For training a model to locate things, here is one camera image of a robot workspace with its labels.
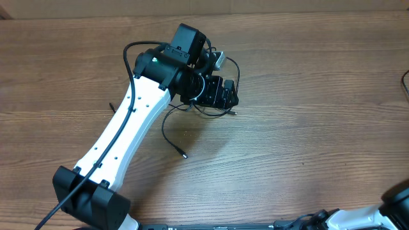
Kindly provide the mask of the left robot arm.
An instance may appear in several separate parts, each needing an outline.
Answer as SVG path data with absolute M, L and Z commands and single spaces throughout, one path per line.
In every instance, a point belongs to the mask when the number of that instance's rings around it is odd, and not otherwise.
M 180 24 L 169 43 L 149 41 L 134 66 L 121 105 L 93 147 L 72 169 L 59 167 L 52 183 L 56 209 L 90 229 L 140 229 L 130 201 L 119 194 L 127 169 L 160 114 L 210 107 L 220 117 L 239 102 L 238 81 L 217 75 L 227 60 L 198 29 Z

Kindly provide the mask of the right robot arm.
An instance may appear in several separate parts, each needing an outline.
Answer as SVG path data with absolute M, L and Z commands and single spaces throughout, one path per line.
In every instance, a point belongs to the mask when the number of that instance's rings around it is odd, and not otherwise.
M 382 203 L 355 210 L 325 210 L 314 214 L 301 229 L 408 230 L 408 180 L 394 185 L 382 195 Z

